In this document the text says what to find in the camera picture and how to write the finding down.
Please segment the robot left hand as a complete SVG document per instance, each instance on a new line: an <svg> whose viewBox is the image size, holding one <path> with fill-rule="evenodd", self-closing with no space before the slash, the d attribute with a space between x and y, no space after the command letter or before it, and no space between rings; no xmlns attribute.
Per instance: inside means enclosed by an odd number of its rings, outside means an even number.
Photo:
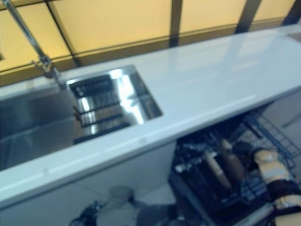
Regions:
<svg viewBox="0 0 301 226"><path fill-rule="evenodd" d="M95 201L89 206L87 206L81 213L80 217L84 220L85 224L95 224L97 214L105 206L105 203Z"/></svg>

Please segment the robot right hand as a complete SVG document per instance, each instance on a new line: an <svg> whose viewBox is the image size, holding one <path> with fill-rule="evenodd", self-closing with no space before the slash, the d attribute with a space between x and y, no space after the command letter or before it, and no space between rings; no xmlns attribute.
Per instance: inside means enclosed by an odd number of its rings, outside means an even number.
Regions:
<svg viewBox="0 0 301 226"><path fill-rule="evenodd" d="M239 157L247 171L251 172L257 168L253 158L254 147L245 141L238 141L233 146L233 152Z"/></svg>

